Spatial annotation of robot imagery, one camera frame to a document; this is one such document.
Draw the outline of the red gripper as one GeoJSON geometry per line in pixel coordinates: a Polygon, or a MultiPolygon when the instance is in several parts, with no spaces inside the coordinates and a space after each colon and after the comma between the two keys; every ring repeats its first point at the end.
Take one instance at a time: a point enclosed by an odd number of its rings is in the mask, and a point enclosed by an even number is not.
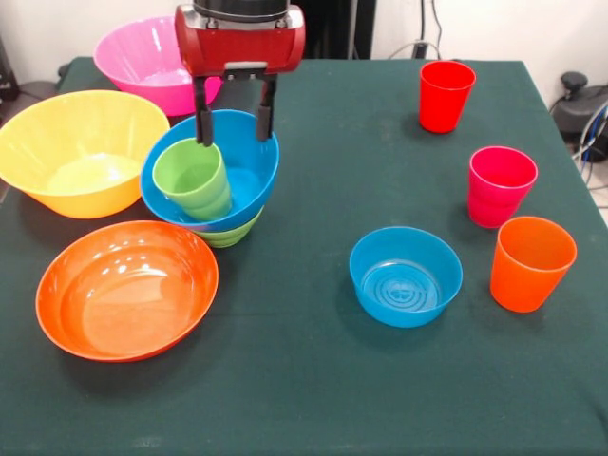
{"type": "MultiPolygon", "coordinates": [[[[263,22],[238,22],[235,16],[215,17],[193,4],[175,12],[175,32],[180,58],[193,78],[196,139],[213,144],[212,111],[206,101],[210,76],[234,71],[261,71],[273,75],[294,71],[303,57],[306,26],[300,7],[290,5],[280,18],[263,22]]],[[[273,134],[277,78],[265,78],[257,109],[256,136],[266,142],[273,134]]]]}

